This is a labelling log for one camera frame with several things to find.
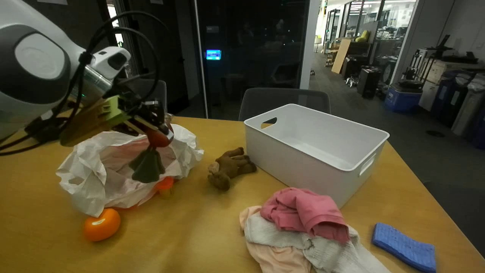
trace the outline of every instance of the door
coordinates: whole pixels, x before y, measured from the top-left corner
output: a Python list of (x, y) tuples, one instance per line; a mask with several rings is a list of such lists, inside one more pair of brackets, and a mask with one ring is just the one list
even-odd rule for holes
[(210, 119), (236, 120), (251, 87), (298, 87), (307, 0), (196, 0)]

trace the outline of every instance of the blue sponge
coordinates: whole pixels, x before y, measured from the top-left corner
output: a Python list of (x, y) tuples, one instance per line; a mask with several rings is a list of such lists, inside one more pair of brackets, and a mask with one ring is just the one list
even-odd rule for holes
[(393, 257), (419, 272), (436, 272), (433, 246), (415, 242), (387, 225), (375, 225), (372, 245), (392, 254)]

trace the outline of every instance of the crumpled fabric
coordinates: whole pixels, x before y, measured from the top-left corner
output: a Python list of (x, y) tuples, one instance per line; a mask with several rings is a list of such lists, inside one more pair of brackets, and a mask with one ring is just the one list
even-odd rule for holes
[(260, 216), (281, 231), (296, 231), (346, 243), (348, 228), (333, 199), (316, 193), (284, 188), (262, 205)]
[[(245, 232), (249, 216), (258, 214), (258, 207), (251, 207), (239, 214), (239, 226)], [(262, 273), (312, 273), (310, 263), (296, 248), (272, 248), (245, 242), (245, 248), (258, 264)]]
[[(386, 273), (387, 270), (375, 260), (362, 245), (359, 245), (357, 232), (348, 228), (349, 242), (337, 243), (322, 237), (313, 237), (302, 232), (280, 231), (272, 223), (266, 222), (258, 214), (258, 207), (249, 207), (239, 214), (239, 220), (243, 219), (243, 237), (246, 245), (269, 248), (271, 255), (275, 251), (286, 251), (289, 254), (302, 255), (316, 273)], [(271, 264), (271, 269), (284, 267), (289, 255), (281, 260), (284, 264), (278, 264), (280, 260), (268, 258), (268, 255), (255, 255), (255, 261), (263, 266)], [(295, 260), (298, 267), (293, 270), (308, 270), (299, 257)]]

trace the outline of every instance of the wooden table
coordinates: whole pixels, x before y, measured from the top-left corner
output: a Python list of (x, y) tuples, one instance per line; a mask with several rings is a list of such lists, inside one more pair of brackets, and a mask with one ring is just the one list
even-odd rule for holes
[[(0, 272), (258, 272), (245, 251), (237, 214), (283, 185), (257, 172), (218, 193), (205, 182), (207, 164), (224, 151), (243, 146), (242, 123), (177, 120), (196, 135), (202, 161), (177, 182), (171, 196), (121, 211), (121, 231), (102, 243), (83, 240), (84, 216), (74, 210), (54, 176), (71, 149), (52, 143), (0, 158)], [(485, 272), (483, 258), (389, 144), (342, 214), (390, 272), (412, 270), (371, 246), (377, 222), (431, 243), (442, 273)]]

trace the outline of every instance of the orange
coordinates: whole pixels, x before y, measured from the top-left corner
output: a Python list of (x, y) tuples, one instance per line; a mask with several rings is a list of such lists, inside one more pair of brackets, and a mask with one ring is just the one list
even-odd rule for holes
[(172, 188), (174, 179), (171, 176), (165, 176), (160, 182), (155, 184), (155, 191), (157, 193), (166, 193)]
[(116, 210), (105, 208), (99, 217), (87, 217), (83, 223), (83, 235), (89, 242), (102, 242), (121, 226), (121, 217)]

